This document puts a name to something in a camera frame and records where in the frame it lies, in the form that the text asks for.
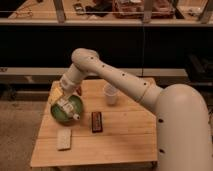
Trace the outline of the cream cylindrical gripper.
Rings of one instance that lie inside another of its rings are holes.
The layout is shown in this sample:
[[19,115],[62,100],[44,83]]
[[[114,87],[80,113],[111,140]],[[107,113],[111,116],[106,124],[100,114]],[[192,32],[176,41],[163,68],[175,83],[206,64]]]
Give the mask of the cream cylindrical gripper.
[[[73,83],[65,74],[62,75],[60,86],[66,93],[73,93],[76,90],[77,85]],[[63,91],[60,87],[55,87],[51,92],[48,99],[50,104],[54,104],[59,98],[63,96]]]

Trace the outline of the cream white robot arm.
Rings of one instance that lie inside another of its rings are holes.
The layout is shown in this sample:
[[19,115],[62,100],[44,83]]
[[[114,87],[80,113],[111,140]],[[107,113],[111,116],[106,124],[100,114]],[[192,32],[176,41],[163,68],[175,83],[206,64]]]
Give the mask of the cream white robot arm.
[[71,59],[53,104],[74,116],[68,98],[89,74],[95,73],[156,115],[157,171],[213,171],[208,109],[196,89],[185,84],[161,88],[102,62],[90,49],[74,50]]

